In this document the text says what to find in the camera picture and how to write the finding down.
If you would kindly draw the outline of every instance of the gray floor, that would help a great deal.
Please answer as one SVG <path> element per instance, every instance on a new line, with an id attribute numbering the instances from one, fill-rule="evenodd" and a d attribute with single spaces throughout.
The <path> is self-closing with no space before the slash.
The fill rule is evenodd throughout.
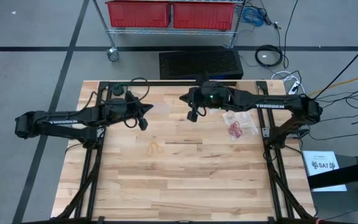
<path id="1" fill-rule="evenodd" d="M 100 2 L 107 16 L 104 1 Z M 79 0 L 0 0 L 0 47 L 68 47 L 75 30 L 83 1 Z M 270 18 L 277 21 L 283 36 L 295 0 L 264 0 Z M 251 29 L 241 24 L 240 30 Z M 237 41 L 241 46 L 277 45 L 277 32 L 269 26 L 256 28 L 253 33 L 243 32 Z M 119 35 L 119 47 L 127 46 L 196 46 L 223 45 L 225 37 Z M 108 47 L 96 11 L 89 3 L 76 46 Z M 340 72 L 357 52 L 318 51 L 322 47 L 358 46 L 358 0 L 302 0 L 293 16 L 288 31 L 288 46 L 298 46 L 287 52 L 289 71 L 299 70 L 306 92 L 319 90 Z M 315 47 L 314 51 L 302 51 Z M 30 110 L 48 110 L 57 86 L 66 49 L 55 52 L 14 52 L 0 50 L 0 223 L 12 222 L 24 182 L 37 147 L 38 138 L 22 140 L 14 135 L 14 118 Z M 58 101 L 58 110 L 73 110 L 77 104 L 83 80 L 116 80 L 144 77 L 159 79 L 159 52 L 121 52 L 120 60 L 111 63 L 103 51 L 75 51 Z M 247 62 L 255 65 L 253 51 L 239 52 Z M 272 73 L 261 67 L 243 63 L 244 79 L 269 79 Z M 274 71 L 283 70 L 282 66 Z M 339 81 L 358 76 L 358 59 Z M 330 90 L 330 93 L 358 90 L 358 81 Z M 324 111 L 324 118 L 357 114 L 344 102 Z M 348 119 L 328 121 L 312 127 L 312 135 L 326 138 L 358 133 L 358 125 Z M 337 154 L 358 156 L 358 136 L 314 141 L 304 139 L 304 150 L 335 151 Z M 64 149 L 67 140 L 48 138 L 39 172 L 25 211 L 24 221 L 45 220 L 50 216 Z M 319 217 L 327 218 L 348 211 L 320 210 Z M 358 213 L 335 219 L 358 222 Z"/>

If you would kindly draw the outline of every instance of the red plastic crate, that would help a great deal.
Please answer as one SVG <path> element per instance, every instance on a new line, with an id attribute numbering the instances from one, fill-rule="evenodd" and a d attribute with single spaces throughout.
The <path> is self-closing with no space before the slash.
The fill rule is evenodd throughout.
<path id="1" fill-rule="evenodd" d="M 168 27 L 167 2 L 109 1 L 112 27 Z"/>
<path id="2" fill-rule="evenodd" d="M 230 30 L 233 3 L 173 3 L 174 28 Z"/>

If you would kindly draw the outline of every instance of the plastic bag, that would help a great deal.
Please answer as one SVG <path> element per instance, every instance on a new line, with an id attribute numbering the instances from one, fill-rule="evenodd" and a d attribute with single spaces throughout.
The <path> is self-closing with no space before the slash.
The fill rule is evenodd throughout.
<path id="1" fill-rule="evenodd" d="M 259 133 L 248 111 L 238 113 L 229 111 L 223 114 L 223 120 L 228 126 L 227 130 L 233 141 Z"/>

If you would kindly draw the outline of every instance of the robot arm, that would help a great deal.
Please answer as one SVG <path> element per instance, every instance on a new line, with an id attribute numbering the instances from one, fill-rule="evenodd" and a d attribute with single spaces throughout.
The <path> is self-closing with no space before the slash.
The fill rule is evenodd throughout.
<path id="1" fill-rule="evenodd" d="M 20 138 L 34 138 L 40 134 L 77 139 L 85 148 L 98 147 L 98 129 L 100 127 L 136 119 L 141 130 L 146 130 L 147 121 L 143 115 L 153 105 L 142 104 L 130 91 L 125 98 L 114 98 L 104 104 L 83 108 L 79 111 L 30 111 L 16 118 L 15 134 Z M 63 124 L 83 124 L 86 127 L 76 129 Z"/>
<path id="2" fill-rule="evenodd" d="M 187 119 L 197 122 L 198 108 L 215 108 L 226 111 L 249 111 L 253 108 L 289 110 L 292 117 L 280 127 L 270 129 L 268 145 L 284 147 L 285 138 L 303 125 L 320 121 L 323 109 L 306 95 L 254 95 L 244 90 L 226 87 L 218 82 L 206 81 L 192 87 L 180 99 L 191 108 Z"/>

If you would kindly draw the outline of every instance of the wooden table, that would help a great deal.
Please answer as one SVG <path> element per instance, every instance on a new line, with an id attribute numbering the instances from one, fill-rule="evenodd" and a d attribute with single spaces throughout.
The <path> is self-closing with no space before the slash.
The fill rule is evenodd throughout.
<path id="1" fill-rule="evenodd" d="M 285 94 L 282 81 L 268 80 L 270 94 Z M 97 91 L 98 81 L 85 81 L 78 109 Z M 241 80 L 237 87 L 256 93 L 254 80 Z M 142 96 L 147 87 L 132 86 Z M 179 96 L 188 86 L 152 86 L 143 103 L 154 104 L 145 118 L 146 131 L 123 123 L 107 128 L 103 147 L 93 219 L 106 220 L 214 220 L 266 221 L 274 217 L 272 194 L 260 134 L 232 141 L 219 111 L 186 119 L 190 110 Z M 256 110 L 250 111 L 259 127 Z M 290 118 L 289 111 L 273 111 L 276 125 Z M 156 142 L 163 152 L 147 150 Z M 78 143 L 69 141 L 68 146 Z M 299 149 L 298 141 L 287 145 Z M 58 215 L 80 186 L 85 150 L 71 148 L 65 157 L 52 216 Z M 299 153 L 282 149 L 290 190 L 314 215 L 314 205 Z M 279 190 L 283 215 L 285 204 Z M 82 214 L 85 214 L 85 199 Z"/>

